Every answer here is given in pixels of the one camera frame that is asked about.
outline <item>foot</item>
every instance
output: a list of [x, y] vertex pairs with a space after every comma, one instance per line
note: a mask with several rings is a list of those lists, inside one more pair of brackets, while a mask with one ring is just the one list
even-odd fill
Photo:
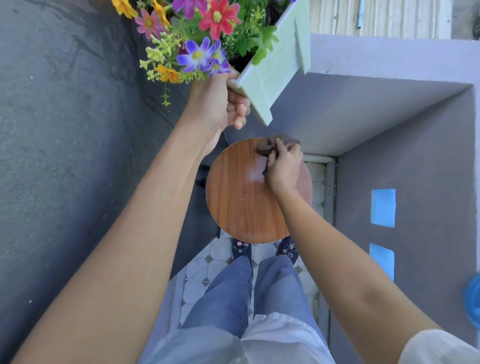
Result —
[[295, 243], [293, 242], [291, 236], [287, 236], [286, 238], [284, 238], [278, 245], [276, 255], [282, 254], [287, 255], [292, 261], [292, 264], [295, 264], [295, 262], [297, 261], [299, 254], [297, 252], [297, 249], [295, 248]]
[[245, 243], [238, 239], [230, 239], [232, 242], [232, 256], [233, 260], [240, 258], [241, 256], [246, 256], [252, 262], [252, 245], [250, 243]]

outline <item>round wooden stool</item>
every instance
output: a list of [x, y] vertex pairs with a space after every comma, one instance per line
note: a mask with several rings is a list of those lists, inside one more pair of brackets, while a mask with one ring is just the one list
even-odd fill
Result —
[[[272, 243], [289, 235], [263, 175], [268, 158], [256, 152], [262, 140], [245, 139], [230, 145], [213, 163], [206, 183], [207, 204], [215, 222], [234, 238], [253, 244]], [[304, 162], [295, 188], [312, 203], [312, 178]]]

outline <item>white planter box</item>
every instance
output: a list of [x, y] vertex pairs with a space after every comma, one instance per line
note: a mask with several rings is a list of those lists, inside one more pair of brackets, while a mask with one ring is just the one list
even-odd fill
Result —
[[273, 51], [258, 66], [252, 62], [228, 86], [245, 95], [252, 103], [252, 111], [265, 125], [272, 121], [270, 107], [299, 69], [306, 74], [310, 69], [310, 31], [308, 0], [291, 3], [277, 22]]

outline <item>jeans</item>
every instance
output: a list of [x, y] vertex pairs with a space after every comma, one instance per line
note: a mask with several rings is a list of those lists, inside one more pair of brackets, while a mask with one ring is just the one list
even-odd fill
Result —
[[[315, 329], [326, 344], [288, 256], [277, 255], [260, 263], [254, 295], [254, 315], [279, 312], [294, 317]], [[216, 327], [241, 338], [248, 326], [251, 299], [252, 266], [247, 257], [241, 256], [210, 283], [182, 328]]]

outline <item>shirt sleeve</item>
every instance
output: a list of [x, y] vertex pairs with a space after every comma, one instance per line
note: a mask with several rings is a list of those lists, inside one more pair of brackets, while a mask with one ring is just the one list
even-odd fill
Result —
[[398, 364], [480, 363], [480, 351], [442, 330], [425, 330], [412, 337]]

